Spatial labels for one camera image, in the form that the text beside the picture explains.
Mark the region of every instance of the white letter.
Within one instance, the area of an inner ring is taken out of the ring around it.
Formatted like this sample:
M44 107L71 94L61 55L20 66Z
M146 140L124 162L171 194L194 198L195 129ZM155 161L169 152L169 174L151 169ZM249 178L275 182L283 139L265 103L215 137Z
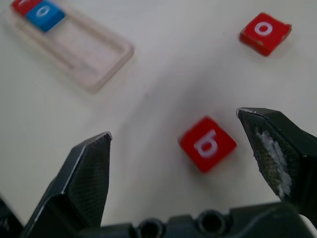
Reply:
M45 16L46 14L48 14L48 12L50 11L50 7L49 6L42 6L37 12L36 12L36 16L37 17L42 17Z
M261 31L260 27L262 27L262 26L266 26L267 30ZM260 36L267 36L268 34L270 34L272 32L273 26L271 24L269 24L268 22L262 21L255 26L254 30Z
M21 2L19 2L19 5L24 4L26 1L29 1L29 0L22 0Z
M218 145L217 145L217 142L213 138L214 136L216 136L216 132L215 130L211 130L203 138L201 138L199 141L197 141L194 144L195 149L198 151L201 157L209 158L210 156L212 156L214 153L217 152ZM206 143L210 143L211 148L207 151L204 151L203 145L205 145Z

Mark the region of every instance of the blue cube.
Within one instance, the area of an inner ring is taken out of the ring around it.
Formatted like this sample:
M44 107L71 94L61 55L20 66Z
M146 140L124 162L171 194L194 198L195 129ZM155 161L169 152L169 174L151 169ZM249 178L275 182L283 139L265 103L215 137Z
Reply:
M26 18L44 32L51 30L65 17L53 3L43 0L26 14Z

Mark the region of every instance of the scuffed gripper tip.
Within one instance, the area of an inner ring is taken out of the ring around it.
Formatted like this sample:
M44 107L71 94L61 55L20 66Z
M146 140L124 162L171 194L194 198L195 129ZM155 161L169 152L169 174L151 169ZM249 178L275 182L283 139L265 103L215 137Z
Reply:
M317 224L317 139L279 111L239 108L259 170L274 193Z

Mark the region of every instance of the screw hole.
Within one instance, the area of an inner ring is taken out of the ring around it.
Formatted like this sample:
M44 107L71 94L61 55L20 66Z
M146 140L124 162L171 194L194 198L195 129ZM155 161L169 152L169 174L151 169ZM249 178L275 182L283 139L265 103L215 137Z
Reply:
M217 211L206 211L198 217L199 229L207 235L221 235L226 230L226 221Z
M140 238L159 238L163 235L163 224L157 219L147 219L139 225Z

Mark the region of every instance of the transparent plastic holder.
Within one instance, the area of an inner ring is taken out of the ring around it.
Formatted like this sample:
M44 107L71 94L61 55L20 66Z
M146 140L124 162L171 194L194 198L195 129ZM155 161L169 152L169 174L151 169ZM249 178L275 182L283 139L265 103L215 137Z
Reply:
M66 17L47 33L11 7L1 21L82 87L96 92L128 61L134 47L71 7L56 5Z

